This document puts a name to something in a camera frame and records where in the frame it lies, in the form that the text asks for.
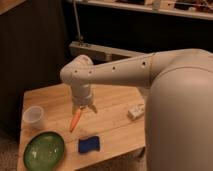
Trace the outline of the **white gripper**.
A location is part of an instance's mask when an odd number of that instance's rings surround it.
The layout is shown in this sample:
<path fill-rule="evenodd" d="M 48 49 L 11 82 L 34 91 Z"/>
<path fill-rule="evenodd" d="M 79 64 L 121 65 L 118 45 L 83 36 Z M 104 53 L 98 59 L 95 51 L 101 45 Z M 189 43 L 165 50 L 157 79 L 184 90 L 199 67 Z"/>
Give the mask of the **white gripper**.
<path fill-rule="evenodd" d="M 72 114 L 75 115 L 79 107 L 78 106 L 89 106 L 89 108 L 94 112 L 98 113 L 97 108 L 93 105 L 93 93 L 90 84 L 83 84 L 72 86 L 72 101 L 75 106 L 72 108 Z"/>

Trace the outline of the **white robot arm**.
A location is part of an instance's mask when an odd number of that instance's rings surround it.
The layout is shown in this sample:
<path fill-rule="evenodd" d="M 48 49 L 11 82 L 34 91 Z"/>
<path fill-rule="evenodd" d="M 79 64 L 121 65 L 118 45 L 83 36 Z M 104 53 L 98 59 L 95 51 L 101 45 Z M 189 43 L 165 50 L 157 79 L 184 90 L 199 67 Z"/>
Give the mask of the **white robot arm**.
<path fill-rule="evenodd" d="M 92 84 L 147 89 L 147 171 L 213 171 L 213 53 L 171 50 L 99 65 L 79 55 L 60 77 L 75 107 L 91 105 Z"/>

